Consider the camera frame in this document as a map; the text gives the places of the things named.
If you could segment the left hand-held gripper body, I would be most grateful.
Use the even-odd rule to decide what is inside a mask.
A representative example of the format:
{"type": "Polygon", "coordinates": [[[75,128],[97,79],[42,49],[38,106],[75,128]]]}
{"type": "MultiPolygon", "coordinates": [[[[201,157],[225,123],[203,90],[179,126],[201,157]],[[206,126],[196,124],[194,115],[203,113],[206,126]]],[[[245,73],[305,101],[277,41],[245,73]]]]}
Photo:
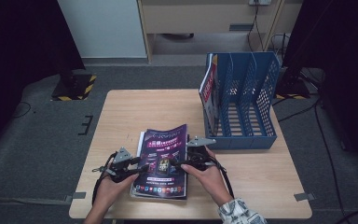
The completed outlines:
{"type": "Polygon", "coordinates": [[[93,172],[100,172],[102,175],[108,173],[114,182],[121,182],[130,176],[129,166],[132,158],[136,157],[133,157],[126,148],[121,147],[108,157],[104,166],[93,169],[93,172]]]}

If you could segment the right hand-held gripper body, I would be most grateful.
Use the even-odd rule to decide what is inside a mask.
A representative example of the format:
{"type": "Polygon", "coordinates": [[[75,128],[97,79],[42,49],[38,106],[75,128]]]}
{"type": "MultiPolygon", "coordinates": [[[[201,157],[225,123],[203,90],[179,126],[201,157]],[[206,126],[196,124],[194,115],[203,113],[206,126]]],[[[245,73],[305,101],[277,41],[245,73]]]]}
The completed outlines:
{"type": "Polygon", "coordinates": [[[205,171],[210,166],[216,165],[217,160],[212,157],[206,147],[215,144],[216,141],[211,138],[195,136],[186,143],[187,157],[186,164],[189,164],[200,171],[205,171]]]}

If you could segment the blue file rack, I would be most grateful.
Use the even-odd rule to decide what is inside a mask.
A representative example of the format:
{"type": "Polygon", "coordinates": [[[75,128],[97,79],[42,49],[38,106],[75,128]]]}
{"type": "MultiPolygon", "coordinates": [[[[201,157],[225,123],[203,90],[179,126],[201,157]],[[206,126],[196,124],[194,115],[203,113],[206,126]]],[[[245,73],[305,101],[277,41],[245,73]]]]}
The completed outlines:
{"type": "Polygon", "coordinates": [[[214,52],[217,55],[219,120],[211,149],[269,149],[277,138],[270,118],[271,100],[280,74],[272,52],[214,52]]]}

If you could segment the red and white book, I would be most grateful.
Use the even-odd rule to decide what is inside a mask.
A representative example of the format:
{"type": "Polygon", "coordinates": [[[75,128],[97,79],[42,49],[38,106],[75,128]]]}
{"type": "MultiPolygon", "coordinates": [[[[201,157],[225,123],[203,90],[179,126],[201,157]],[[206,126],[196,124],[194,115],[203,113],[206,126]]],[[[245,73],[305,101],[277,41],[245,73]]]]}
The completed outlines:
{"type": "Polygon", "coordinates": [[[199,88],[200,99],[203,104],[206,119],[208,120],[211,135],[217,135],[219,120],[219,96],[218,96],[218,75],[217,55],[207,55],[206,72],[199,88]]]}

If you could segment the person's left hand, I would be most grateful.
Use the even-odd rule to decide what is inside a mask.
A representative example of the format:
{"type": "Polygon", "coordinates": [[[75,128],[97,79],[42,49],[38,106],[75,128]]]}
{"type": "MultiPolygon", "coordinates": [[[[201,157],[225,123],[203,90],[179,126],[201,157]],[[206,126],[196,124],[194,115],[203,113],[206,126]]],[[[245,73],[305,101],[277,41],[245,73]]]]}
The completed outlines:
{"type": "Polygon", "coordinates": [[[105,177],[97,189],[92,209],[106,212],[117,200],[121,192],[127,189],[138,176],[138,174],[131,175],[118,183],[112,181],[109,177],[105,177]]]}

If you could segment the person's right hand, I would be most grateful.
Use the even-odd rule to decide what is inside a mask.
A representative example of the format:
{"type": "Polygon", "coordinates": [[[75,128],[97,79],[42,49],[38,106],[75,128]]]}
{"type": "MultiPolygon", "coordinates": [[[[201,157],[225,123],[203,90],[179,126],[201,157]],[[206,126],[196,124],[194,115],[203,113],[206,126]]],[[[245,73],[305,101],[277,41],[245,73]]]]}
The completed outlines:
{"type": "Polygon", "coordinates": [[[205,171],[200,171],[188,164],[182,164],[181,168],[199,180],[219,207],[233,200],[226,188],[220,170],[215,165],[209,166],[205,171]]]}

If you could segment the grey tape piece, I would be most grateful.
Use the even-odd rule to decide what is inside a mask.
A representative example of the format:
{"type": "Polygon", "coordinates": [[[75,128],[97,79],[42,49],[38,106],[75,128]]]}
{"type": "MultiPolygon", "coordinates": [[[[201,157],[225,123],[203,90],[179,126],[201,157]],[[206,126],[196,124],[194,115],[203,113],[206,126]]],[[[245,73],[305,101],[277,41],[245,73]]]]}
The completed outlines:
{"type": "Polygon", "coordinates": [[[304,200],[313,201],[315,199],[315,196],[313,193],[307,193],[307,192],[295,194],[294,197],[298,202],[304,201],[304,200]]]}
{"type": "Polygon", "coordinates": [[[66,195],[64,201],[71,203],[73,199],[85,199],[87,192],[74,192],[72,195],[66,195]]]}

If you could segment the black stand base hazard stripes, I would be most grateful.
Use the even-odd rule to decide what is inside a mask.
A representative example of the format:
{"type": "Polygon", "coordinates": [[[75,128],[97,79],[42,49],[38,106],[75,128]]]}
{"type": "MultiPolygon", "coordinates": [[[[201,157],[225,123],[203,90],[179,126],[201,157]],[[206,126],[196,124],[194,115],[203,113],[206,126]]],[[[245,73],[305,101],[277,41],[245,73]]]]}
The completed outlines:
{"type": "Polygon", "coordinates": [[[275,91],[277,99],[308,99],[310,92],[301,79],[296,80],[294,83],[285,83],[281,81],[275,91]]]}
{"type": "Polygon", "coordinates": [[[60,80],[51,94],[51,100],[85,100],[89,96],[95,80],[95,75],[73,75],[70,83],[60,80]]]}

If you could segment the white panel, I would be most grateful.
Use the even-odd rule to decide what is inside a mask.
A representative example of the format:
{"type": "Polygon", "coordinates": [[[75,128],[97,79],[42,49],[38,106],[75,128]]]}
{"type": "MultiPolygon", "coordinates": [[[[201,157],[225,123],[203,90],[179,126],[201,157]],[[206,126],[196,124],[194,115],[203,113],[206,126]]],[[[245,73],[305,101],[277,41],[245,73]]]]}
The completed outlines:
{"type": "Polygon", "coordinates": [[[58,0],[82,58],[145,58],[137,0],[58,0]]]}

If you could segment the black curtain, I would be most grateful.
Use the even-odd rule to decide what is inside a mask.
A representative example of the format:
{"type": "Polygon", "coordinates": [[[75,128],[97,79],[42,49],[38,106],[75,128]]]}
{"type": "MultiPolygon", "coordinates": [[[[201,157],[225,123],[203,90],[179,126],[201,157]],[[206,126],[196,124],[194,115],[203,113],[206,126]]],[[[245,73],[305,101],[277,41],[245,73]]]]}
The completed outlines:
{"type": "Polygon", "coordinates": [[[70,83],[83,67],[58,0],[0,0],[0,133],[27,85],[57,74],[70,83]]]}
{"type": "Polygon", "coordinates": [[[325,72],[326,109],[344,146],[358,153],[358,0],[303,0],[283,64],[325,72]]]}

